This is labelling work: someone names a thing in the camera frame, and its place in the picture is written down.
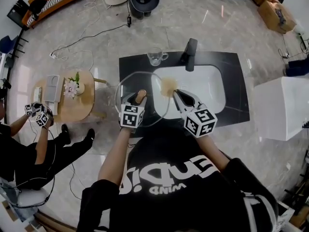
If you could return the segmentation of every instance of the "gray floor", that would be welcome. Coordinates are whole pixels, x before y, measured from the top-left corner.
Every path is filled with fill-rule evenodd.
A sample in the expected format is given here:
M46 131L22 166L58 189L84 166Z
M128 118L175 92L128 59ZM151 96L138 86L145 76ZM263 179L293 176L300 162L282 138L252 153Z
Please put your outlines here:
M93 0L78 0L53 13L35 29L25 32L24 38L29 40L24 47L26 53L20 55L11 75L10 122L24 114L24 105L30 102L31 90L39 79L67 69L89 70L92 64L90 52L71 55L64 51L60 57L69 55L67 61L49 57L59 45L78 40L85 27L98 18L96 8L83 12L86 9L84 4L89 1ZM126 4L109 10L99 5L98 12L100 19L86 29L84 36L126 23ZM72 189L78 197L81 197L84 187L95 182L101 163L119 132L117 114L112 107L114 86L119 82L118 59L144 54L152 46L169 51L184 50L190 37L198 39L199 51L238 53L242 65L251 121L217 128L212 137L218 147L231 157L241 158L277 198L283 196L284 188L296 183L308 145L307 132L303 131L287 142L259 138L252 106L253 87L282 76L284 61L278 54L278 48L285 52L282 35L266 28L251 0L161 0L150 17L133 19L131 28L122 27L72 47L71 52L92 51L94 66L91 73L94 77L108 80L112 86L96 86L95 107L107 111L106 120L90 117L81 123L68 125L74 142L83 139L88 128L93 127L96 131L93 148L74 163L76 176ZM287 33L284 38L290 55L300 52L299 42L293 33ZM303 57L300 54L293 59ZM52 127L52 132L57 135L56 126ZM34 133L29 123L21 130L19 138L26 145L32 143ZM286 168L287 162L291 165L290 171ZM71 166L57 174L55 190L41 210L77 226L80 200L70 192L72 174ZM50 188L50 184L46 186L47 191Z

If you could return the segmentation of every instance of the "cup handle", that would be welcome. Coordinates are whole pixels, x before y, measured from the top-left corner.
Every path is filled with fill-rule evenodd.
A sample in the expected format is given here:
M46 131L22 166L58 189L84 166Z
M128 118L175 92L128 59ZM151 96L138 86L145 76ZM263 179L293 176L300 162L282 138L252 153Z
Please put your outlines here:
M164 52L164 53L163 53L162 60L166 60L168 57L169 57L169 54L166 53L166 52Z

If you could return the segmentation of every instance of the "glass mug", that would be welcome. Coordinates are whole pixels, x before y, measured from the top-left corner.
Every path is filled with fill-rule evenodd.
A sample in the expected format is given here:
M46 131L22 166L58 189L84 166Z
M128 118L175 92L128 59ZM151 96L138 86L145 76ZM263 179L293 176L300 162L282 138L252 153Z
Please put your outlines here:
M158 66L162 60L166 60L169 57L169 55L166 52L162 52L159 47L151 48L147 56L152 66Z

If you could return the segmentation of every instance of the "flower pot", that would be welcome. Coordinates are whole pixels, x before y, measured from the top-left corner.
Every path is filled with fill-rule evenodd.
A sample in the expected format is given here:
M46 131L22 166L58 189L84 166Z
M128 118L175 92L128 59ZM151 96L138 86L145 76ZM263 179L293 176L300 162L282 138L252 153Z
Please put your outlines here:
M79 83L79 87L76 89L77 95L81 95L85 91L85 84Z

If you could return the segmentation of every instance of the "faucet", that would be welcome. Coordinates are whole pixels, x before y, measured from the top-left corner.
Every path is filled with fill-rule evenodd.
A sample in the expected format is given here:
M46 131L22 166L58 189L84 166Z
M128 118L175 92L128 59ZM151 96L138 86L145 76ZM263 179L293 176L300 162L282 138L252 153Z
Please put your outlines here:
M197 40L190 38L181 57L181 61L185 62L185 70L188 72L194 71L194 60L196 51L197 51Z

